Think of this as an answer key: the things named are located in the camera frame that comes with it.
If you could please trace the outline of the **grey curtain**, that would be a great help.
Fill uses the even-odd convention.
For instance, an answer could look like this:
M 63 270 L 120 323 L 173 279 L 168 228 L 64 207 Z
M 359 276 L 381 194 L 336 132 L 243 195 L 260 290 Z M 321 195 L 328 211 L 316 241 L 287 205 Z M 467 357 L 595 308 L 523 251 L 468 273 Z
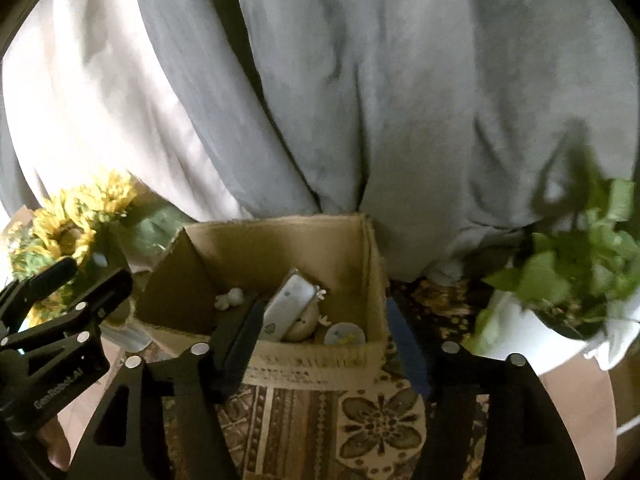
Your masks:
M 35 205 L 3 59 L 40 0 L 1 0 L 1 203 Z M 394 278 L 450 280 L 526 225 L 473 182 L 477 140 L 535 160 L 580 122 L 639 175 L 639 0 L 138 0 L 160 67 L 222 183 L 269 218 L 362 212 Z

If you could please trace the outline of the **sunflower bouquet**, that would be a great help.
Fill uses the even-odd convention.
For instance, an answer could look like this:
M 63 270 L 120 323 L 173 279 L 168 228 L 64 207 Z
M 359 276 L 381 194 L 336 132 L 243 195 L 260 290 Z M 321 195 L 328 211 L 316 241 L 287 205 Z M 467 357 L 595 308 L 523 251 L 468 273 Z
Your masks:
M 101 278 L 123 268 L 147 274 L 179 231 L 194 220 L 126 171 L 101 172 L 40 208 L 24 209 L 1 234 L 1 255 L 23 281 L 64 258 L 77 273 L 26 314 L 34 327 L 67 313 Z

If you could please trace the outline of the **small astronaut figurine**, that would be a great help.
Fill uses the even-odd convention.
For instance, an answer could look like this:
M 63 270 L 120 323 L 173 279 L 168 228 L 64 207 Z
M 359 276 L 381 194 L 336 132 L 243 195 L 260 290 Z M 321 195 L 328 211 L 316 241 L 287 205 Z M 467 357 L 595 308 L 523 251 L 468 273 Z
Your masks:
M 215 299 L 215 308 L 218 311 L 225 311 L 229 308 L 242 306 L 244 302 L 244 292 L 239 287 L 230 289 Z

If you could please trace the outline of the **round blue tin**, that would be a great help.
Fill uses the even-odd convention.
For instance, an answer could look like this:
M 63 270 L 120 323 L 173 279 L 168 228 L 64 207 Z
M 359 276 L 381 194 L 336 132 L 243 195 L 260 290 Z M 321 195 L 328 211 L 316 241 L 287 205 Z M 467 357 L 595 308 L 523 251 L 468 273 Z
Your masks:
M 326 331 L 323 343 L 328 346 L 358 346 L 367 342 L 366 334 L 357 324 L 341 322 Z

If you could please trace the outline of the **white round creature toy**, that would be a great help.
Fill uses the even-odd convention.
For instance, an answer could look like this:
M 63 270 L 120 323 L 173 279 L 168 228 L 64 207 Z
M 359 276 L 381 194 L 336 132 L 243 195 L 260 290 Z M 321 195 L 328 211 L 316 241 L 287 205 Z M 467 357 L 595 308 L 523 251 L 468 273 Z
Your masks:
M 327 315 L 320 312 L 320 304 L 326 299 L 328 292 L 319 288 L 314 295 L 314 298 L 310 300 L 307 307 L 296 318 L 294 324 L 288 329 L 283 340 L 287 342 L 299 342 L 309 338 L 314 331 L 319 327 L 328 328 L 332 325 Z

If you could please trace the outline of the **patterned oriental rug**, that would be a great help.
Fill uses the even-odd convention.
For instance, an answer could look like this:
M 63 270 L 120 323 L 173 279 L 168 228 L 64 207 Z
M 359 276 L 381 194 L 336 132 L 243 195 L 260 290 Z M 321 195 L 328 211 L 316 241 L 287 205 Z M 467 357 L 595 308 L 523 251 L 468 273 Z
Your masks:
M 402 313 L 434 322 L 439 336 L 462 342 L 476 313 L 464 280 L 445 286 L 428 278 L 392 282 Z M 217 415 L 240 479 L 411 479 L 420 455 L 436 444 L 436 403 L 412 388 L 392 336 L 374 382 L 343 391 L 242 385 Z M 479 479 L 489 396 L 478 394 L 460 479 Z M 176 479 L 192 479 L 182 456 L 176 400 L 163 398 L 169 460 Z M 445 472 L 451 472 L 449 466 Z

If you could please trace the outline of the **green ribbed vase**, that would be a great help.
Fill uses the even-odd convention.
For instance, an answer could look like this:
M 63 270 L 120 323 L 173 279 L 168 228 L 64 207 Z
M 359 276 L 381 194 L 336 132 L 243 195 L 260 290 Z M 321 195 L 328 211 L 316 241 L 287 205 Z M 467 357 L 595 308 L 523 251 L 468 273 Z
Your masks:
M 141 352 L 151 343 L 151 337 L 134 319 L 140 287 L 134 281 L 124 253 L 108 235 L 104 235 L 96 240 L 91 263 L 98 282 L 113 278 L 108 285 L 106 315 L 101 322 L 103 335 L 128 353 Z

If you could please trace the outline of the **white plant pot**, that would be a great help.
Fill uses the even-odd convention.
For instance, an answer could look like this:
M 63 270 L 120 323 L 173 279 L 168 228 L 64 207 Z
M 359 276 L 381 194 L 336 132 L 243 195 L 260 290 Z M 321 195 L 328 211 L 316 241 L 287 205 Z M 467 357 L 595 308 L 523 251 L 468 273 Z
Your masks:
M 497 360 L 519 353 L 537 375 L 543 375 L 578 354 L 596 360 L 601 370 L 612 370 L 638 336 L 638 295 L 609 308 L 603 327 L 594 336 L 581 340 L 564 337 L 545 326 L 510 292 L 494 292 L 463 347 L 476 356 Z

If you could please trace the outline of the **brown cardboard box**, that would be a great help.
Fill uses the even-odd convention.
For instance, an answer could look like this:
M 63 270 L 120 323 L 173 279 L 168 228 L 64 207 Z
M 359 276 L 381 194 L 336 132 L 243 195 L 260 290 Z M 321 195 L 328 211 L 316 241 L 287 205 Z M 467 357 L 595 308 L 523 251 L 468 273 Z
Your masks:
M 383 365 L 385 286 L 360 214 L 194 223 L 160 258 L 134 316 L 176 356 L 256 306 L 247 384 L 356 390 Z

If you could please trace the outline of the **beige curtain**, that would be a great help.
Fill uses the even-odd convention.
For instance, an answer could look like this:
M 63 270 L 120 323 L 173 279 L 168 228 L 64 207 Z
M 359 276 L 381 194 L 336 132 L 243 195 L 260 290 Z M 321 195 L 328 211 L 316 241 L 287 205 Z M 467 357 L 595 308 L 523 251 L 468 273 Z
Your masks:
M 36 202 L 117 169 L 195 220 L 248 218 L 160 67 L 138 0 L 40 0 L 4 56 L 2 86 Z

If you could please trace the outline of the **green potted plant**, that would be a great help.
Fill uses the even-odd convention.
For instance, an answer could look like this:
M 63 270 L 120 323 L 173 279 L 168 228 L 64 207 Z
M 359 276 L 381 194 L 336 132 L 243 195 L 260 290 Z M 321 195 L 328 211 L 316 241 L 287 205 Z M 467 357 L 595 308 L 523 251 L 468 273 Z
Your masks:
M 549 330 L 587 341 L 608 322 L 628 323 L 622 309 L 639 289 L 639 242 L 623 228 L 634 209 L 634 181 L 610 176 L 575 122 L 535 160 L 511 141 L 477 140 L 473 191 L 506 204 L 526 191 L 526 225 L 502 230 L 468 258 L 469 274 L 491 293 L 476 319 L 471 347 L 495 351 L 506 340 L 505 313 L 531 314 Z

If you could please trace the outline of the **white remote control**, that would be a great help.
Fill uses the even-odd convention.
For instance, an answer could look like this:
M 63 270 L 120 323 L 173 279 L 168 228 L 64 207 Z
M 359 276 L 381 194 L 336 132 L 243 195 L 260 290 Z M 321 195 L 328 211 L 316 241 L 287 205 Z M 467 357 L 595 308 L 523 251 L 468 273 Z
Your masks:
M 265 307 L 258 339 L 281 341 L 319 288 L 299 270 L 291 270 Z

